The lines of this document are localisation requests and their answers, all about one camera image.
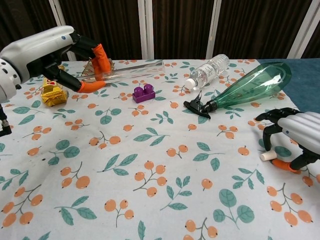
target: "black robotic finger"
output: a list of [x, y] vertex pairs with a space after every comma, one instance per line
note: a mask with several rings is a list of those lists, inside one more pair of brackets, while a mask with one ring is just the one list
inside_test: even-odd
[[271, 135], [276, 134], [276, 133], [280, 133], [281, 131], [282, 131], [282, 127], [280, 127], [277, 124], [267, 126], [263, 130], [262, 139], [263, 139], [263, 144], [264, 144], [265, 150], [267, 150], [267, 151], [271, 150]]

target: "green plastic bottle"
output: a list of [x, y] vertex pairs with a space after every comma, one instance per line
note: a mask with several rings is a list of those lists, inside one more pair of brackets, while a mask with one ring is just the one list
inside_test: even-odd
[[289, 66], [283, 62], [267, 62], [259, 65], [237, 80], [224, 92], [200, 106], [200, 96], [184, 105], [192, 112], [210, 118], [209, 112], [228, 106], [266, 98], [280, 92], [292, 76]]

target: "orange fingertip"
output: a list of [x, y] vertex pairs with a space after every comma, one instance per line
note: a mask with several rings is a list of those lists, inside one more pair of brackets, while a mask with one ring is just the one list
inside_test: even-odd
[[290, 171], [290, 172], [293, 172], [293, 173], [297, 172], [296, 170], [293, 170], [290, 167], [290, 162], [285, 162], [285, 161], [282, 161], [282, 160], [280, 160], [278, 158], [272, 160], [271, 162], [272, 162], [272, 164], [274, 166], [276, 166], [279, 169], [282, 169], [282, 170], [285, 170], [285, 171]]
[[81, 83], [82, 83], [81, 88], [78, 91], [78, 93], [81, 93], [81, 94], [90, 94], [106, 86], [106, 83], [104, 81], [95, 81], [90, 83], [81, 82]]
[[101, 43], [93, 49], [93, 53], [98, 60], [101, 71], [109, 73], [111, 71], [111, 65]]

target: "black spray nozzle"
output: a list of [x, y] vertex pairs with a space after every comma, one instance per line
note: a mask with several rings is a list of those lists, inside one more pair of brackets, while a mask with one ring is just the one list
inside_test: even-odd
[[190, 102], [185, 101], [183, 103], [183, 105], [187, 109], [189, 109], [191, 112], [193, 112], [199, 116], [211, 119], [209, 113], [217, 109], [217, 104], [215, 101], [210, 100], [205, 105], [202, 106], [201, 101], [200, 101], [201, 96], [202, 96], [202, 91], [199, 92], [198, 96], [195, 99], [193, 99]]

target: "white cylinder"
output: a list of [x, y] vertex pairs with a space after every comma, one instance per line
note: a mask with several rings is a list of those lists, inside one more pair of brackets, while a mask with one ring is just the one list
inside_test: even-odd
[[277, 158], [277, 153], [274, 150], [260, 154], [261, 161], [269, 161]]

